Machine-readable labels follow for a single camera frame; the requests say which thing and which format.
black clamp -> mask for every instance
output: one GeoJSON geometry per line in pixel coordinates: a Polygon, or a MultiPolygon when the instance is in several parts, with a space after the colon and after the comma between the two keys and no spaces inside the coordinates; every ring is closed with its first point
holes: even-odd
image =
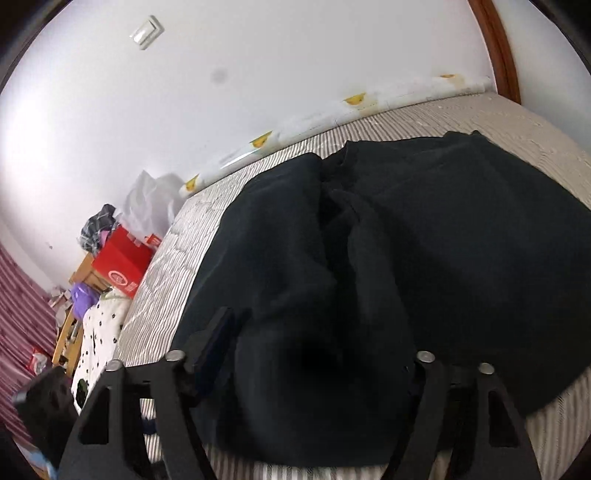
{"type": "MultiPolygon", "coordinates": [[[[158,362],[106,371],[74,425],[60,480],[154,480],[146,453],[141,398],[153,398],[156,425],[171,480],[217,480],[189,410],[207,397],[246,318],[220,309],[185,348],[158,362]]],[[[446,366],[431,352],[417,354],[416,384],[405,431],[384,480],[427,480],[440,449],[450,396],[460,398],[446,480],[540,480],[523,420],[489,364],[446,366]]]]}

striped mattress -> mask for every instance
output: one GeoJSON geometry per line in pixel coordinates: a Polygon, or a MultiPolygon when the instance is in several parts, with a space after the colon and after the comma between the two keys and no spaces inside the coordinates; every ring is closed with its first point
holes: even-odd
{"type": "MultiPolygon", "coordinates": [[[[591,208],[589,155],[543,118],[494,93],[436,100],[357,120],[263,158],[189,199],[139,288],[115,358],[130,367],[154,362],[166,353],[222,213],[253,176],[305,152],[325,158],[347,140],[435,137],[449,130],[465,133],[479,130],[545,172],[591,208]]],[[[558,479],[589,437],[590,393],[591,368],[588,368],[551,404],[527,418],[527,431],[543,480],[558,479]]],[[[151,401],[142,402],[143,414],[154,417],[151,401]]],[[[161,458],[156,435],[146,437],[146,446],[153,462],[161,458]]],[[[250,462],[210,446],[206,450],[220,480],[374,480],[385,467],[299,469],[250,462]]],[[[433,478],[439,477],[435,466],[433,478]]]]}

red striped curtain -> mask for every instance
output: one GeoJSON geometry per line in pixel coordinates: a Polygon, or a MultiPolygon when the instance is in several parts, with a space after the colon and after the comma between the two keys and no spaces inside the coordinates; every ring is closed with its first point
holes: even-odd
{"type": "Polygon", "coordinates": [[[0,244],[0,418],[21,444],[30,438],[12,396],[34,377],[27,369],[34,348],[49,353],[51,361],[56,321],[48,300],[0,244]]]}

red box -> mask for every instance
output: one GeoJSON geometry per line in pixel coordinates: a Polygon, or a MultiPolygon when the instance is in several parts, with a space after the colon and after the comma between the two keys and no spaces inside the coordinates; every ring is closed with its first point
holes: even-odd
{"type": "Polygon", "coordinates": [[[134,298],[153,256],[150,247],[119,226],[92,262],[92,267],[111,285],[134,298]]]}

polka dot fabric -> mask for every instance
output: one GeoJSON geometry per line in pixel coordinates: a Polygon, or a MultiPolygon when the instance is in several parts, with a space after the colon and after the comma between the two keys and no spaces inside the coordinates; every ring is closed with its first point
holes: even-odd
{"type": "Polygon", "coordinates": [[[79,382],[86,382],[90,395],[106,364],[113,359],[130,304],[131,300],[123,294],[110,292],[84,315],[82,353],[72,380],[72,394],[77,399],[74,406],[78,413],[83,407],[78,400],[82,395],[76,395],[79,382]]]}

